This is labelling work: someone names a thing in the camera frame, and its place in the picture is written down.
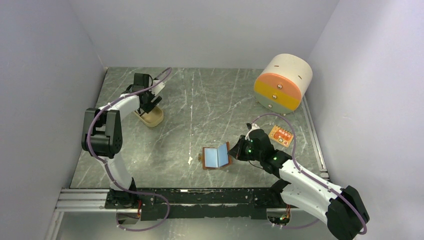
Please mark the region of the beige plastic tray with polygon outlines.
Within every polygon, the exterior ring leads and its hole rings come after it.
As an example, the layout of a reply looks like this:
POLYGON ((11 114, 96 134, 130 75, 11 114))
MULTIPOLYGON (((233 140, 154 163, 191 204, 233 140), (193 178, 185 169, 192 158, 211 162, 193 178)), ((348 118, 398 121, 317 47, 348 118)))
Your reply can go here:
POLYGON ((164 112, 159 106, 155 106, 149 113, 140 109, 133 113, 149 128, 158 126, 164 120, 164 112))

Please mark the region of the brown leather card holder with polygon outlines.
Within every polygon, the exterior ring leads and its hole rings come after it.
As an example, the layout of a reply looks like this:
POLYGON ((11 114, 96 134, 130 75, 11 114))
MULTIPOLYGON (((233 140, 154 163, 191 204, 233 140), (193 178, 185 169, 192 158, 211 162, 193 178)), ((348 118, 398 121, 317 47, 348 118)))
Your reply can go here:
POLYGON ((232 157, 228 154, 230 143, 221 144, 218 147, 203 147, 201 153, 202 168, 215 170, 232 164, 232 157))

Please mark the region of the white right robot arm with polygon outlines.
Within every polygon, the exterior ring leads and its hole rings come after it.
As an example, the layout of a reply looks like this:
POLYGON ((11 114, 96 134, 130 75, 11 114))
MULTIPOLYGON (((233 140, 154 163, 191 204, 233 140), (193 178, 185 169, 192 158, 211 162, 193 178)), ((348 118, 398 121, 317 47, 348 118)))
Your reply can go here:
POLYGON ((352 240, 365 232, 370 216, 359 192, 318 177, 296 163, 292 156, 272 145, 262 129, 241 135, 227 152, 235 160, 258 161, 263 170, 277 177, 269 189, 275 207, 295 206, 326 224, 338 240, 352 240))

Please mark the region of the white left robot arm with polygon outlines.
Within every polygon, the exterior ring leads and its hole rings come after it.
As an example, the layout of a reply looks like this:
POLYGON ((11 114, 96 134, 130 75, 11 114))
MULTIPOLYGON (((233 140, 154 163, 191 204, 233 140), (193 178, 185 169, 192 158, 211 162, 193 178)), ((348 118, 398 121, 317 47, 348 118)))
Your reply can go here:
POLYGON ((134 207, 140 197, 122 155, 122 120, 133 112, 149 113, 161 101, 158 93, 163 80, 146 73, 135 73, 133 83, 116 100, 85 110, 81 146, 96 158, 109 178, 109 200, 115 205, 134 207))

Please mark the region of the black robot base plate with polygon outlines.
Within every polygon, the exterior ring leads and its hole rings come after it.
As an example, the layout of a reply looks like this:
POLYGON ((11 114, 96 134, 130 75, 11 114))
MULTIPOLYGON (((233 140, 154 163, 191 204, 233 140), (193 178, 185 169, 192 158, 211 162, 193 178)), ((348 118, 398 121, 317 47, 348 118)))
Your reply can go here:
POLYGON ((286 204, 272 187, 139 188, 139 195, 110 189, 104 208, 119 213, 140 212, 141 221, 200 218, 267 220, 286 204))

